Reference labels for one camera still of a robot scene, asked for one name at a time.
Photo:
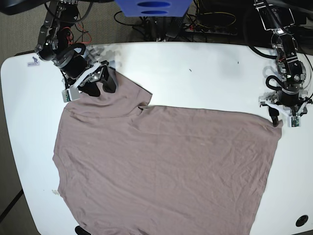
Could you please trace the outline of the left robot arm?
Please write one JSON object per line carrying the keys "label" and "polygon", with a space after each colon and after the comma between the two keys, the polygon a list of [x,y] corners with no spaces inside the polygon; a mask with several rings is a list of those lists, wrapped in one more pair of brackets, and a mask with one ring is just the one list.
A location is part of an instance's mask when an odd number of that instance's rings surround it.
{"label": "left robot arm", "polygon": [[[184,0],[119,0],[117,4],[128,17],[163,16],[183,17],[190,2]],[[272,31],[271,45],[276,55],[264,54],[248,41],[246,21],[250,13],[256,10],[266,31]],[[279,77],[274,75],[266,79],[266,86],[275,92],[260,100],[262,106],[268,106],[269,115],[274,125],[278,123],[279,114],[287,117],[289,127],[299,127],[301,117],[307,113],[306,106],[311,103],[310,97],[303,97],[303,84],[306,70],[298,59],[298,44],[289,32],[289,26],[294,24],[290,6],[270,4],[266,0],[256,0],[243,17],[243,36],[246,45],[261,57],[275,61]]]}

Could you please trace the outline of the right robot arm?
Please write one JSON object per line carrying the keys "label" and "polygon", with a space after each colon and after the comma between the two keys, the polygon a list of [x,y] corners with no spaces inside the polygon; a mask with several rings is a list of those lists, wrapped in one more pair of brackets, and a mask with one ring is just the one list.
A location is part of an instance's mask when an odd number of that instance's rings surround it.
{"label": "right robot arm", "polygon": [[63,76],[65,102],[79,99],[80,93],[99,97],[102,90],[114,93],[117,80],[114,69],[107,60],[98,61],[87,49],[87,42],[74,40],[71,28],[74,26],[83,35],[81,22],[88,16],[93,3],[85,15],[81,16],[76,0],[52,0],[45,3],[47,10],[45,22],[40,29],[35,52],[43,61],[51,61]]}

